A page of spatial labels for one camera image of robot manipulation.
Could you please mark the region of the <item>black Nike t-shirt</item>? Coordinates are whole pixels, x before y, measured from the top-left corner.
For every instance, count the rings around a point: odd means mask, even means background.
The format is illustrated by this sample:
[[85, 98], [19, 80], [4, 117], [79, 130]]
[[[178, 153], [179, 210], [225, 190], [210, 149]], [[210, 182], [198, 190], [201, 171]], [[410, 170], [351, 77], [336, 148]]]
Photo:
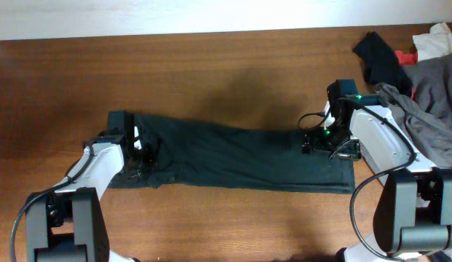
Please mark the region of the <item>black Nike t-shirt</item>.
[[146, 180], [121, 173], [112, 188], [164, 184], [350, 194], [350, 161], [302, 154], [300, 130], [245, 130], [218, 124], [134, 114], [140, 139], [159, 141], [157, 166]]

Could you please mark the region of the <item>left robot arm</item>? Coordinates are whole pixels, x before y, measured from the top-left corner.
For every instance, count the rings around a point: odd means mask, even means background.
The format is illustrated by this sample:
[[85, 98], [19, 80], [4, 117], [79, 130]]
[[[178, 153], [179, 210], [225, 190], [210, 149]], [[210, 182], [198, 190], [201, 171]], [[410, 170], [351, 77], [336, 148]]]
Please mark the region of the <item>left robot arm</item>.
[[49, 189], [25, 203], [28, 261], [126, 261], [110, 248], [100, 200], [114, 177], [154, 163], [140, 136], [101, 133]]

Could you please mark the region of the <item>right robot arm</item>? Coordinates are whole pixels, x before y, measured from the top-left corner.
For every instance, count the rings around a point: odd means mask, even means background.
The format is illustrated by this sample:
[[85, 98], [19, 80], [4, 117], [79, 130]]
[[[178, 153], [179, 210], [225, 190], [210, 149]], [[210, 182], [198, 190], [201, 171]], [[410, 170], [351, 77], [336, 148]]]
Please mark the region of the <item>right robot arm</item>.
[[339, 261], [412, 261], [452, 248], [452, 169], [426, 158], [398, 127], [378, 95], [342, 95], [327, 102], [317, 127], [304, 129], [302, 151], [355, 161], [364, 148], [379, 169], [352, 193], [349, 215], [357, 228], [355, 201], [370, 182], [385, 178], [373, 216], [373, 233], [340, 250]]

